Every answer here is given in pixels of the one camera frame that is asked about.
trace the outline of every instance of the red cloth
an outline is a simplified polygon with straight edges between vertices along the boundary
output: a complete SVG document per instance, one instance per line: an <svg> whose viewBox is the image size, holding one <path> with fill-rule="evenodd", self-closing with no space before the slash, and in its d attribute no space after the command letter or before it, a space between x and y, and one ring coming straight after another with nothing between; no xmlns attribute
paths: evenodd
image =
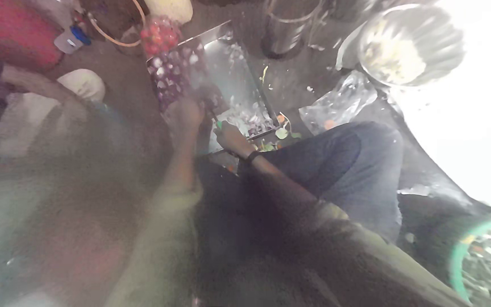
<svg viewBox="0 0 491 307"><path fill-rule="evenodd" d="M59 32L31 8L0 0L0 60L33 70L58 64L62 52L54 46Z"/></svg>

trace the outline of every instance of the hose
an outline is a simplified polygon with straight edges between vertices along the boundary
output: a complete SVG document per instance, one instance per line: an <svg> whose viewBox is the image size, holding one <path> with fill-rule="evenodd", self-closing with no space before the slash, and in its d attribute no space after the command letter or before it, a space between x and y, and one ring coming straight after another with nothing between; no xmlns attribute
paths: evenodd
<svg viewBox="0 0 491 307"><path fill-rule="evenodd" d="M138 3L138 0L132 0L134 2L134 4L136 5L136 7L138 8L138 11L140 11L140 15L141 15L141 21L143 22L143 24L145 25L146 24L146 20L145 20L145 13L143 12L143 10L141 9L141 6L140 4ZM139 39L137 42L135 43L130 43L130 44L126 44L126 43L121 43L119 42L118 40L110 37L109 35L107 35L99 26L98 26L98 22L96 21L96 19L92 16L92 13L91 12L88 12L88 19L90 19L90 22L92 23L92 25L94 26L94 28L101 34L103 35L106 39L108 39L110 42L112 43L115 43L119 46L123 46L123 47L135 47L137 45L139 45L141 43L141 39Z"/></svg>

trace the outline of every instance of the clear plastic bag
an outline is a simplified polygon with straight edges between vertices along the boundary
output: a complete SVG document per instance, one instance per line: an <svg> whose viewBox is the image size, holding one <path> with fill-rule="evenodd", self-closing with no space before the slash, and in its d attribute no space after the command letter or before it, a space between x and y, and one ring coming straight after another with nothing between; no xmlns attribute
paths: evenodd
<svg viewBox="0 0 491 307"><path fill-rule="evenodd" d="M356 70L339 85L311 106L298 109L302 121L315 136L350 122L378 96L367 76Z"/></svg>

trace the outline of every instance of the black wristband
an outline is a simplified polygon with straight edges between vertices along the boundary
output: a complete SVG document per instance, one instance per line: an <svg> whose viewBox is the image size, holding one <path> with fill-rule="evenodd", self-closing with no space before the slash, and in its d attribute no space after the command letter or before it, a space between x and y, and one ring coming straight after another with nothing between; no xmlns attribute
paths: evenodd
<svg viewBox="0 0 491 307"><path fill-rule="evenodd" d="M251 164L253 162L253 159L255 159L260 154L261 152L255 150L254 152L249 154L249 156L244 160L244 162Z"/></svg>

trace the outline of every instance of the steel bowl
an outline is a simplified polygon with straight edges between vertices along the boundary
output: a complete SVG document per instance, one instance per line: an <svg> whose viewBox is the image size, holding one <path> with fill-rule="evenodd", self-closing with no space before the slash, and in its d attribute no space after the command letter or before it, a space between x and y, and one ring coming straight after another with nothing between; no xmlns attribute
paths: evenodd
<svg viewBox="0 0 491 307"><path fill-rule="evenodd" d="M411 81L396 84L387 73L372 65L372 46L369 44L375 31L386 38L412 41L425 63L423 73ZM420 86L438 80L458 67L464 55L463 31L454 27L449 13L430 5L406 4L378 13L365 24L359 35L361 67L387 86Z"/></svg>

